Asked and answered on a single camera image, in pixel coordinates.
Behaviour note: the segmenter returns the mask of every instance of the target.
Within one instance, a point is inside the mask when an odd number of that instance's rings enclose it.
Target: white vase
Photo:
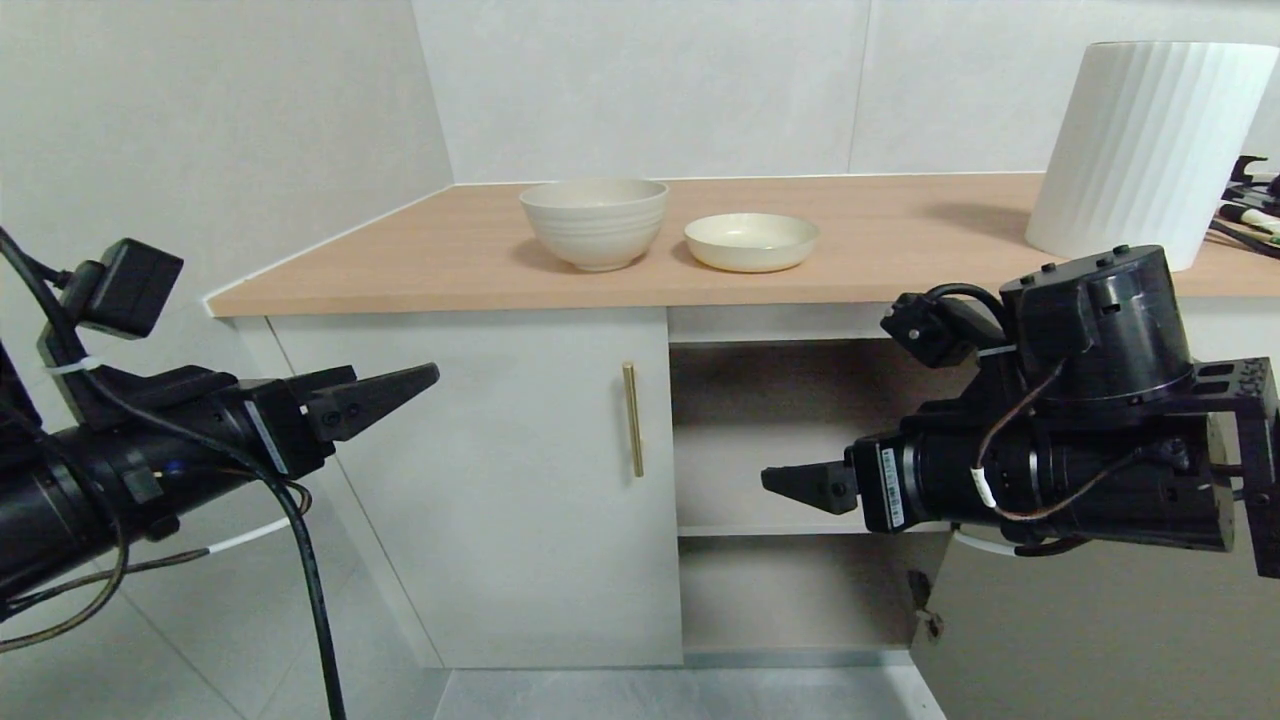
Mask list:
[[[1027,242],[1062,258],[1162,245],[1190,268],[1280,49],[1101,42],[1084,51]]]

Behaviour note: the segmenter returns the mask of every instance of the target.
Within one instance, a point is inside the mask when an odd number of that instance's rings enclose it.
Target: white bowl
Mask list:
[[[547,250],[581,270],[617,270],[645,254],[667,213],[667,186],[645,179],[579,179],[520,193]]]
[[[804,263],[818,243],[818,225],[764,213],[712,215],[689,223],[685,238],[694,258],[733,273],[772,273]]]

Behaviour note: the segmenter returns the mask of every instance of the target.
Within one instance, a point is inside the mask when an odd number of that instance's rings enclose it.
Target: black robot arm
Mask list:
[[[988,304],[1009,328],[997,341],[950,299],[902,295],[884,331],[929,368],[977,351],[974,380],[842,461],[764,470],[765,489],[837,514],[860,496],[882,533],[943,520],[997,525],[1023,548],[1070,538],[1229,551],[1236,477],[1258,574],[1280,578],[1270,361],[1192,361],[1164,251],[1046,265],[1001,296]],[[1239,465],[1210,461],[1215,413],[1235,416]]]
[[[353,438],[431,387],[439,379],[435,365],[364,380],[349,366],[266,380],[193,365],[138,377],[87,356],[76,329],[146,337],[180,259],[124,240],[101,261],[54,272],[23,254],[3,228],[0,250],[49,320],[38,348],[77,420],[46,432],[0,347],[0,621],[65,587],[22,593],[111,547],[118,551],[115,569],[102,574],[108,582],[81,612],[0,641],[0,652],[45,642],[92,618],[125,574],[164,566],[128,565],[131,543],[174,534],[184,512],[257,479],[271,489],[293,530],[330,717],[346,717],[319,568],[288,486],[323,466],[335,441]],[[63,290],[61,297],[47,284]],[[202,556],[180,555],[180,561]]]

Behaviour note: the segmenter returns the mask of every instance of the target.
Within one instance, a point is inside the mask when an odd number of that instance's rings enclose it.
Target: shallow dish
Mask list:
[[[689,223],[689,251],[704,265],[732,273],[772,273],[804,263],[818,225],[790,215],[732,213]]]

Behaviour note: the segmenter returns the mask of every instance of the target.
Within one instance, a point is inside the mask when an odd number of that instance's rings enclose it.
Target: gray floor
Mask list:
[[[914,666],[458,670],[435,720],[945,720]]]

